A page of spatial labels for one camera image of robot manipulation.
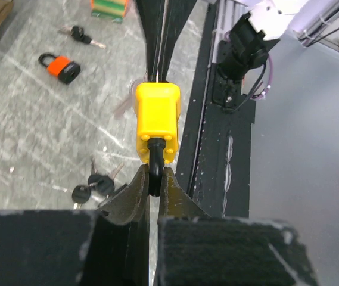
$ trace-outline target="yellow object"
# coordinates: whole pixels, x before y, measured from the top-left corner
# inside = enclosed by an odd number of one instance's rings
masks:
[[[177,121],[181,113],[181,92],[172,83],[145,82],[136,88],[135,114],[138,118],[136,150],[143,163],[149,161],[148,140],[163,138],[165,164],[171,163],[178,150]]]

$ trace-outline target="padlock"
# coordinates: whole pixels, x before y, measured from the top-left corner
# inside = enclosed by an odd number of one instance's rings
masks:
[[[53,61],[50,64],[46,64],[46,58],[53,58]],[[57,77],[66,85],[72,82],[80,73],[80,65],[74,61],[70,61],[68,58],[63,57],[62,55],[57,57],[46,52],[39,56],[38,61],[41,65],[46,67],[47,71],[51,75]]]

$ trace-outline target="set of keys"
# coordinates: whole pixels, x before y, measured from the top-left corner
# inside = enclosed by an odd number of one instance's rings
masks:
[[[97,46],[99,48],[105,49],[105,45],[93,40],[89,35],[86,35],[83,27],[80,26],[61,27],[58,30],[58,32],[69,35],[78,42],[82,42],[87,45]]]
[[[114,179],[123,166],[124,163],[121,163],[110,174],[102,175],[97,171],[94,157],[91,157],[91,174],[88,177],[87,185],[76,186],[71,195],[74,209],[80,209],[90,199],[92,191],[96,191],[103,197],[115,193]]]

